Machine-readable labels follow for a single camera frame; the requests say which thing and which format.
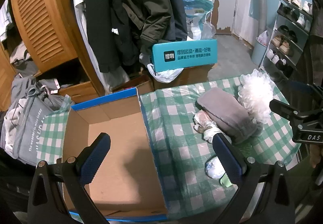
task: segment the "louvered door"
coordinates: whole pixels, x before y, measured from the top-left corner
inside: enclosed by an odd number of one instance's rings
[[[41,72],[77,57],[57,0],[11,0],[22,40]]]

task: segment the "green checkered tablecloth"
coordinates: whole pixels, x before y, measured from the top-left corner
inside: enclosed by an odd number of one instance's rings
[[[219,87],[237,97],[238,77],[214,82],[157,90],[141,96],[148,120],[148,132],[170,219],[198,214],[226,204],[236,187],[225,188],[205,173],[205,163],[215,156],[212,145],[193,129],[198,97]],[[287,103],[275,86],[274,98]],[[271,113],[260,137],[237,146],[245,156],[260,163],[277,160],[286,165],[299,145],[292,142],[287,120]]]
[[[44,118],[42,132],[37,150],[37,163],[45,160],[55,164],[63,154],[63,140],[68,118],[68,112],[74,102],[66,95],[61,108]]]

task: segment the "olive green jacket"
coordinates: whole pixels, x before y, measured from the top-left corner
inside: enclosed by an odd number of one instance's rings
[[[169,0],[123,0],[122,5],[133,22],[133,36],[141,52],[163,38],[169,25],[172,7]]]

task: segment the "blue plastic bag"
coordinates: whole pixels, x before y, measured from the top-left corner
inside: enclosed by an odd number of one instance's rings
[[[194,40],[212,39],[215,27],[206,19],[212,15],[212,0],[183,0],[188,36]]]

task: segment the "blue rubber pad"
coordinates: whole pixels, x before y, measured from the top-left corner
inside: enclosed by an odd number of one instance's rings
[[[81,185],[90,184],[98,171],[102,161],[110,150],[111,139],[110,136],[106,133],[104,134],[100,141],[96,143],[96,146],[93,148],[91,154],[89,154],[88,158],[83,163],[80,168],[80,178],[79,183]]]
[[[231,183],[240,185],[242,183],[242,168],[219,134],[213,137],[212,145]]]

